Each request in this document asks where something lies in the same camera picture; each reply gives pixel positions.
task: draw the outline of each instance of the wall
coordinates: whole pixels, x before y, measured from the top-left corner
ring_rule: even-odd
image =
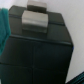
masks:
[[[8,2],[5,7],[15,4],[26,7],[28,0],[0,0]],[[46,2],[48,11],[62,13],[74,43],[74,52],[67,75],[67,81],[84,71],[84,0],[37,0]]]

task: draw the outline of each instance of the black box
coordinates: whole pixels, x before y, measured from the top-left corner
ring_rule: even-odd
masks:
[[[22,14],[17,9],[22,13],[25,8],[13,6],[9,11],[11,36],[0,57],[2,84],[5,84],[4,81],[7,81],[6,84],[23,84],[24,81],[27,82],[24,84],[55,84],[56,81],[64,84],[73,52],[67,28],[54,24],[54,21],[48,25],[46,34],[22,30]]]

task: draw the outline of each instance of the white floor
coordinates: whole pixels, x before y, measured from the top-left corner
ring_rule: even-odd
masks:
[[[25,6],[28,0],[0,0],[0,7]],[[84,0],[37,0],[46,2],[48,11],[62,13],[74,43],[67,81],[84,71]]]

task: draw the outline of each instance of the black cabinet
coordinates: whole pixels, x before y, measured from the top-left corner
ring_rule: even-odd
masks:
[[[11,36],[0,57],[2,84],[64,84],[73,43],[61,14],[47,12],[44,34],[22,30],[25,9],[13,6],[9,11]]]
[[[67,71],[71,54],[70,46],[39,42],[34,47],[33,65],[39,69]]]
[[[32,41],[10,37],[0,57],[0,62],[16,66],[32,67],[32,48]]]
[[[2,84],[32,84],[32,69],[0,64]]]
[[[65,84],[66,73],[33,69],[33,84]]]

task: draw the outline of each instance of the gray box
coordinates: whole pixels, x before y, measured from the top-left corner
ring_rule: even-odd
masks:
[[[48,14],[24,11],[22,25],[24,30],[47,33]]]
[[[40,12],[40,13],[46,13],[47,4],[43,2],[37,2],[37,1],[28,1],[27,10]]]

